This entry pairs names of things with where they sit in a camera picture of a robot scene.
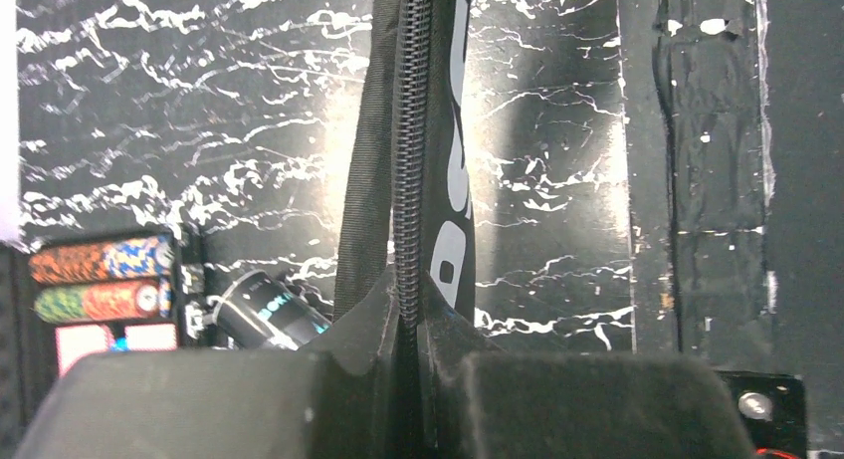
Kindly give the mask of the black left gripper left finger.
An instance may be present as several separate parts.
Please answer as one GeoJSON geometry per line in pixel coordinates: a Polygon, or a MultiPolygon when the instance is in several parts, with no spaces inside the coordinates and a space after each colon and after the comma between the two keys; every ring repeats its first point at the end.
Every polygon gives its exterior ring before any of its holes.
{"type": "Polygon", "coordinates": [[[391,270],[297,351],[181,349],[79,360],[20,458],[397,458],[391,270]]]}

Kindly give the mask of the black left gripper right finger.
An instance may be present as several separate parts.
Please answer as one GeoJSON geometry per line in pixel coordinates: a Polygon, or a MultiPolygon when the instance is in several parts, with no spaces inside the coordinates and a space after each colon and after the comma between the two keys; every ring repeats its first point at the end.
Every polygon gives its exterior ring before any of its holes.
{"type": "Polygon", "coordinates": [[[749,458],[724,382],[679,355],[508,352],[424,278],[426,442],[441,458],[749,458]]]}

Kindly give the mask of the black shuttlecock tube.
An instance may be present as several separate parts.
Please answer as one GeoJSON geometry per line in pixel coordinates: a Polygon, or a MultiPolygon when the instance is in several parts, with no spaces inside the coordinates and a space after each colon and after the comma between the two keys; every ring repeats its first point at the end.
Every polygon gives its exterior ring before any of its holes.
{"type": "Polygon", "coordinates": [[[330,328],[303,296],[262,270],[235,280],[212,304],[205,322],[241,348],[297,350],[330,328]]]}

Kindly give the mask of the black racket bag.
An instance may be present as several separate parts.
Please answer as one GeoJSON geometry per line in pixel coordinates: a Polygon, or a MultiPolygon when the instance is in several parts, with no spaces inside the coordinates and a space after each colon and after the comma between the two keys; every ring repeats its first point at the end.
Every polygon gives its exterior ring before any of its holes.
{"type": "Polygon", "coordinates": [[[462,126],[472,0],[374,0],[369,65],[344,197],[334,315],[388,266],[418,312],[429,279],[466,319],[476,303],[473,204],[462,126]]]}

